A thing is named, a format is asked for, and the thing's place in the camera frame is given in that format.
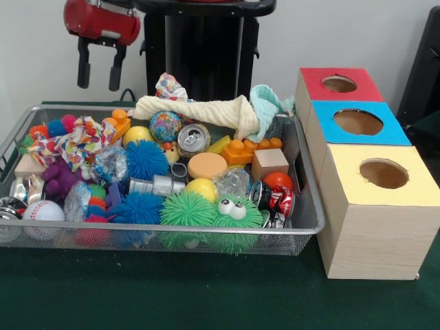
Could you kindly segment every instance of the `black cable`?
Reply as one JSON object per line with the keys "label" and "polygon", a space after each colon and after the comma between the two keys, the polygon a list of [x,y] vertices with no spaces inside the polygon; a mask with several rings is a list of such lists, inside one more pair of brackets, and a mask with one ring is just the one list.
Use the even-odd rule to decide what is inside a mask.
{"label": "black cable", "polygon": [[119,99],[119,102],[122,102],[122,101],[124,100],[124,98],[125,98],[125,94],[127,94],[127,92],[130,93],[130,96],[131,96],[132,101],[133,101],[133,102],[136,102],[135,94],[134,94],[133,91],[132,91],[131,89],[129,89],[129,88],[124,89],[124,91],[122,92],[121,97],[120,97],[120,99]]}

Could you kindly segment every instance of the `red ball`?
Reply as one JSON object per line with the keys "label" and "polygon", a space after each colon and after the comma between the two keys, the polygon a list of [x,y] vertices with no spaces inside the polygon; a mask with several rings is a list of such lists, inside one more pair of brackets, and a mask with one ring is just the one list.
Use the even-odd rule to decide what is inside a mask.
{"label": "red ball", "polygon": [[[101,222],[107,223],[104,217],[96,215],[85,219],[85,222]],[[104,245],[111,238],[110,230],[108,229],[79,229],[75,236],[75,243],[86,246],[100,246]]]}
{"label": "red ball", "polygon": [[283,172],[272,172],[266,175],[263,181],[268,184],[271,189],[276,186],[281,186],[290,190],[294,189],[292,179],[290,179],[289,175]]}

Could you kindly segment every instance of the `plastic wrapper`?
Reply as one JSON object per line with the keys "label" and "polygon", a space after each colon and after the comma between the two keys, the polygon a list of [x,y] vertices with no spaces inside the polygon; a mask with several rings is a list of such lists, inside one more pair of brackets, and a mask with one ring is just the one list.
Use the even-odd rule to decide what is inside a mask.
{"label": "plastic wrapper", "polygon": [[120,146],[112,146],[103,150],[95,158],[91,166],[93,180],[101,184],[123,182],[127,178],[127,153]]}
{"label": "plastic wrapper", "polygon": [[27,177],[17,177],[12,182],[9,196],[30,205],[44,199],[43,187],[44,181],[38,175],[32,174]]}
{"label": "plastic wrapper", "polygon": [[67,221],[82,222],[85,220],[91,189],[82,181],[76,182],[64,201],[64,214]]}
{"label": "plastic wrapper", "polygon": [[249,194],[249,174],[243,168],[232,168],[212,178],[217,196],[233,194],[239,198]]}

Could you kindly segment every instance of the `yellow ball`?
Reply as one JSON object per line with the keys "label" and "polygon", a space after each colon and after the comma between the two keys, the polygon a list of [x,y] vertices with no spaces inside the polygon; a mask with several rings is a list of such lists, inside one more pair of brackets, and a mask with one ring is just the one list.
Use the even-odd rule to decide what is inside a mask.
{"label": "yellow ball", "polygon": [[140,140],[154,141],[148,128],[143,126],[133,126],[125,133],[122,143],[124,146],[127,146],[130,142],[137,143]]}
{"label": "yellow ball", "polygon": [[196,194],[202,195],[203,198],[207,199],[211,203],[215,202],[215,186],[211,180],[203,178],[192,180],[185,189],[187,191],[193,191]]}

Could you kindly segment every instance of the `green tablecloth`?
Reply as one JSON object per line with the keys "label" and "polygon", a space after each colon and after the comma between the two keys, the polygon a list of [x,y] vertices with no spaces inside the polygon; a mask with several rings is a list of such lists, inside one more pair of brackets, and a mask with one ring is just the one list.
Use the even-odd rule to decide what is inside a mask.
{"label": "green tablecloth", "polygon": [[298,257],[0,249],[0,329],[440,329],[440,238],[414,281]]}

